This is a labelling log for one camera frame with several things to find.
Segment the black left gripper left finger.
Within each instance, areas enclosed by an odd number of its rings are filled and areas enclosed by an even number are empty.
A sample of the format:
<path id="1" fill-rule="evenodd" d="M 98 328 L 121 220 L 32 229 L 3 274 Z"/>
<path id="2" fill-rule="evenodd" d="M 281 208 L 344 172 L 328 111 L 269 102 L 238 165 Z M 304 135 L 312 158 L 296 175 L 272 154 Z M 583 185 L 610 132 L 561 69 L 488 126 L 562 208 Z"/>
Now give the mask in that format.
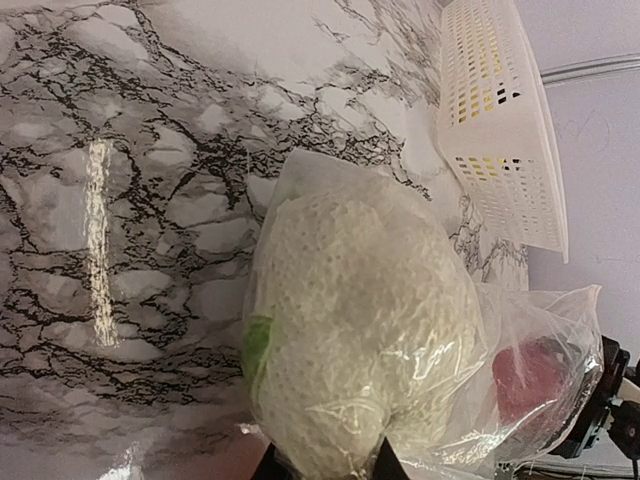
<path id="1" fill-rule="evenodd" d="M 269 444 L 251 476 L 251 480 L 298 480 L 299 478 L 297 470 L 273 443 Z"/>

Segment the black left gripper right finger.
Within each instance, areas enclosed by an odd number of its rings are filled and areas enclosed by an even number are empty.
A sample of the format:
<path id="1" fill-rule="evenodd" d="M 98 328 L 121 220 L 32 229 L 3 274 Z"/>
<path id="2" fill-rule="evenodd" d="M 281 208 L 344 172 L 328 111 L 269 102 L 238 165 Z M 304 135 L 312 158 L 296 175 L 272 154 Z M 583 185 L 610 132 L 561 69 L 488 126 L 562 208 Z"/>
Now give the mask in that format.
<path id="1" fill-rule="evenodd" d="M 409 480 L 410 477 L 404 470 L 400 460 L 396 456 L 389 440 L 384 438 L 376 455 L 373 471 L 373 480 Z"/>

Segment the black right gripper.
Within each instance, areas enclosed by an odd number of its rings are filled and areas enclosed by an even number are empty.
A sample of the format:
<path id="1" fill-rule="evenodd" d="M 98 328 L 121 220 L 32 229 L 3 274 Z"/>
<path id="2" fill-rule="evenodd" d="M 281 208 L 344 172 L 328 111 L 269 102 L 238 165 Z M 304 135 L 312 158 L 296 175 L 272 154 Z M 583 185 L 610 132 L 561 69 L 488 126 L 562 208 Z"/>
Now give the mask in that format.
<path id="1" fill-rule="evenodd" d="M 630 353 L 602 337 L 604 373 L 569 435 L 550 454 L 577 458 L 606 431 L 627 458 L 639 457 L 639 365 Z"/>

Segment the red fake pepper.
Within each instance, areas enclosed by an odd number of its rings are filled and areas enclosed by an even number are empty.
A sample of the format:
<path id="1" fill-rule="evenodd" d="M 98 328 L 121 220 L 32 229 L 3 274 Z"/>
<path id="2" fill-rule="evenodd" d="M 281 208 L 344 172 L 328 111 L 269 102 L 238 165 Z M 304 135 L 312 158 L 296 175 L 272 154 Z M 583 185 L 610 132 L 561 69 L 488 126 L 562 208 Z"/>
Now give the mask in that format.
<path id="1" fill-rule="evenodd" d="M 569 366 L 560 343 L 549 337 L 502 349 L 492 374 L 500 421 L 515 424 L 565 395 Z"/>

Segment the white fake cauliflower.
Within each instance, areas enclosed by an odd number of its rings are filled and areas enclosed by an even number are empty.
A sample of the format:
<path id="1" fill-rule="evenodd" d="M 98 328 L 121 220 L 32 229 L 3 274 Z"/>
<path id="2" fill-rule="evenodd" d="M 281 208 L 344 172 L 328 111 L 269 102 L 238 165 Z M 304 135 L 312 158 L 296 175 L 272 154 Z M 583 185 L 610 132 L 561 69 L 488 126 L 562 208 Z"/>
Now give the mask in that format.
<path id="1" fill-rule="evenodd" d="M 476 291 L 420 197 L 280 205 L 256 265 L 245 364 L 263 431 L 306 479 L 364 471 L 387 438 L 438 445 L 476 369 Z"/>

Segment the clear zip top bag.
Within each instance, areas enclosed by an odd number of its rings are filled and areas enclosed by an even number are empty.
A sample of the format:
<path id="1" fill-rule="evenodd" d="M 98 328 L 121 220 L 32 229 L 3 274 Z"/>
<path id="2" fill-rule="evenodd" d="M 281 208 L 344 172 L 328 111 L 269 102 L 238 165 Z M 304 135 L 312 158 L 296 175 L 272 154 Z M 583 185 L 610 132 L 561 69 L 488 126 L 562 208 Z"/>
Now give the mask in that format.
<path id="1" fill-rule="evenodd" d="M 546 454 L 602 375 L 598 294 L 477 283 L 415 190 L 296 150 L 245 300 L 254 418 L 304 479 L 368 479 L 384 443 L 462 475 Z"/>

